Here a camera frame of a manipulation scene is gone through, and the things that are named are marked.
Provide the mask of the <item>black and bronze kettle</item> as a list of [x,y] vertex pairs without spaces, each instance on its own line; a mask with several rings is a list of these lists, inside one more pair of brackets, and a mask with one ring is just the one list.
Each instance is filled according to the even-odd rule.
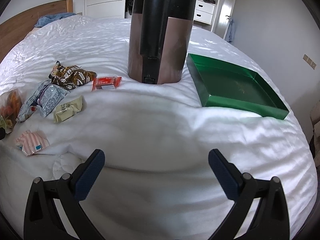
[[181,79],[196,0],[134,0],[128,75],[151,85]]

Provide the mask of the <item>red small snack packet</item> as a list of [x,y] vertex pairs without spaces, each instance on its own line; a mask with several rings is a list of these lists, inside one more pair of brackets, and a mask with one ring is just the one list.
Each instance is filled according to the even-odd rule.
[[92,91],[97,89],[116,89],[122,81],[120,76],[96,77],[93,79]]

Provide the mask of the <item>blue cloth on door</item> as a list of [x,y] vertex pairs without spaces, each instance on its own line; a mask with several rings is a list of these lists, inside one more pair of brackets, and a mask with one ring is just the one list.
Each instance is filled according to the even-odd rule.
[[233,40],[234,40],[234,34],[235,34],[235,22],[234,22],[233,18],[231,18],[229,20],[229,25],[228,25],[228,28],[227,28],[227,33],[226,33],[226,36],[225,36],[225,40],[228,43],[232,43]]

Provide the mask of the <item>green tray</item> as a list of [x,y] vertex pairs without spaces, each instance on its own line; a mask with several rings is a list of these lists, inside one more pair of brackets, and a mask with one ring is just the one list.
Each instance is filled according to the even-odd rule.
[[189,53],[187,67],[203,107],[226,107],[283,120],[289,114],[284,102],[257,72]]

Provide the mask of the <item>white door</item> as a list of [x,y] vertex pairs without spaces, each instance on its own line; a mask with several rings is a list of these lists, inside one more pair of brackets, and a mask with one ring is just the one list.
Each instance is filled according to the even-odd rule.
[[215,27],[215,33],[219,37],[225,39],[227,36],[227,30],[229,22],[232,18],[234,6],[236,0],[220,0],[218,19]]

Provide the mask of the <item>blue white snack bag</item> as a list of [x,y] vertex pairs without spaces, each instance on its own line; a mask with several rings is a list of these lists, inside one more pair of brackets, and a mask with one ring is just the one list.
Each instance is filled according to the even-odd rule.
[[50,80],[43,81],[22,104],[16,121],[24,122],[36,111],[40,111],[42,117],[48,116],[68,93],[68,90]]

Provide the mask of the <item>beige sesame snack packet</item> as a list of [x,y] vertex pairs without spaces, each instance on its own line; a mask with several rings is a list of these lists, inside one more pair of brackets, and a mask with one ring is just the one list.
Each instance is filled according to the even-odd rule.
[[80,96],[75,100],[58,105],[53,113],[54,123],[63,122],[80,113],[83,107],[82,98],[83,97]]

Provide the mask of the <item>wooden headboard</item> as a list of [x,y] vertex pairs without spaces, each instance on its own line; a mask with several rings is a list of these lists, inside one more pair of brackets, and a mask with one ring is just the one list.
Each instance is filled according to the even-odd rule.
[[1,24],[1,61],[34,28],[40,17],[73,12],[73,0],[59,0],[23,11]]

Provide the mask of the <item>gold wall switch plate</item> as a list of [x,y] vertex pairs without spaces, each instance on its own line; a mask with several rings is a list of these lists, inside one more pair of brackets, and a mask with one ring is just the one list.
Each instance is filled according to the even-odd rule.
[[308,57],[308,55],[304,54],[303,60],[304,60],[312,69],[315,69],[315,68],[316,68],[316,64],[312,61],[312,59],[310,59],[310,57]]

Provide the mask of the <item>pink striped snack packet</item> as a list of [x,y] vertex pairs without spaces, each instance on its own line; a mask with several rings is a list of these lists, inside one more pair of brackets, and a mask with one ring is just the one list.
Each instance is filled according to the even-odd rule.
[[27,130],[23,132],[16,140],[16,146],[26,155],[35,155],[37,152],[44,150],[49,146],[46,138],[37,132]]

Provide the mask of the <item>white bed duvet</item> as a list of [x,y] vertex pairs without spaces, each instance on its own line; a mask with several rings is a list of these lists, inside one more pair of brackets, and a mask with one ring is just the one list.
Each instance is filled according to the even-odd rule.
[[[280,178],[290,233],[303,226],[317,197],[317,173],[293,113],[284,120],[231,108],[202,107],[187,68],[178,83],[150,86],[128,77],[130,20],[72,16],[23,39],[1,62],[1,92],[30,96],[56,61],[120,86],[72,90],[84,110],[56,124],[34,113],[1,141],[1,212],[22,234],[33,179],[58,179],[95,149],[104,169],[82,207],[106,239],[207,239],[232,207],[208,164],[217,148],[242,172]],[[49,146],[26,156],[15,140],[37,132]]]

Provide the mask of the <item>brown oat snack bag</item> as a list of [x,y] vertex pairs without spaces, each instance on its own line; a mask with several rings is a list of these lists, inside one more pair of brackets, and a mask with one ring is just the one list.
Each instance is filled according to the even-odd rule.
[[96,72],[84,70],[76,65],[65,67],[59,61],[56,61],[48,76],[53,84],[67,90],[83,86],[96,77]]

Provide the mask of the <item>clear bag colourful snacks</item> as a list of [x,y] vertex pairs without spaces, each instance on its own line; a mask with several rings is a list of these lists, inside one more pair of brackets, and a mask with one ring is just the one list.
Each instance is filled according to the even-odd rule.
[[11,133],[22,106],[20,91],[14,89],[1,94],[1,128],[7,134]]

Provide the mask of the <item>blue towel on bed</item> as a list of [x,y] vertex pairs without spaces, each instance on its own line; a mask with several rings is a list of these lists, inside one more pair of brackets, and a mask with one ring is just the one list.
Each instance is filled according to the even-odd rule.
[[38,21],[36,22],[36,24],[34,25],[35,28],[42,28],[45,25],[48,25],[49,23],[52,23],[54,21],[57,20],[61,20],[63,18],[68,18],[71,16],[76,15],[76,13],[73,12],[61,12],[58,14],[53,14],[53,15],[45,15],[45,16],[41,16]]

